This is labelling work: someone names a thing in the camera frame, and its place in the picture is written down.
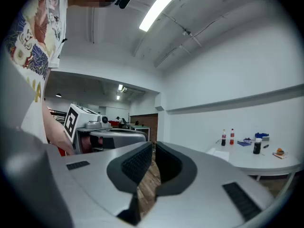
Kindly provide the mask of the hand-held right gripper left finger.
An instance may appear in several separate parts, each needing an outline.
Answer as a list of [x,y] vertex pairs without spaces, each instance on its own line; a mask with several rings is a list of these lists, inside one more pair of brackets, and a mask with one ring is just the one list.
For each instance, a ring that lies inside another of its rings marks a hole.
[[74,228],[139,228],[137,187],[152,161],[152,144],[62,157],[48,162]]

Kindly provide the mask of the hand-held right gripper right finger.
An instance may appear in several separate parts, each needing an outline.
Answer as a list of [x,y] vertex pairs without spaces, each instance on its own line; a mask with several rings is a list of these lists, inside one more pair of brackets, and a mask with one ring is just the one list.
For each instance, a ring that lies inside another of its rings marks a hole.
[[183,146],[157,142],[161,185],[144,228],[260,227],[272,194],[229,162]]

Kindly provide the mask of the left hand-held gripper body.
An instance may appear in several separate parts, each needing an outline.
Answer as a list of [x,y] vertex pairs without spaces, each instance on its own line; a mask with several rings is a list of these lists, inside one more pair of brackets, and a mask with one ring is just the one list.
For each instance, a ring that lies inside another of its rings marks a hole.
[[75,104],[71,104],[69,107],[64,122],[64,130],[72,143],[72,149],[75,154],[83,154],[81,137],[88,135],[103,139],[103,147],[94,148],[93,152],[102,152],[148,141],[146,133],[137,130],[113,128],[107,116]]

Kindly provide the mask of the person's left hand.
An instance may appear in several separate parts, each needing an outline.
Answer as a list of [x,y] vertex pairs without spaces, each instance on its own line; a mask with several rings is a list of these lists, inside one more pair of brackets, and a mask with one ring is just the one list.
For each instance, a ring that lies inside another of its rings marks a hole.
[[91,153],[94,148],[103,147],[103,139],[96,136],[81,137],[82,153]]

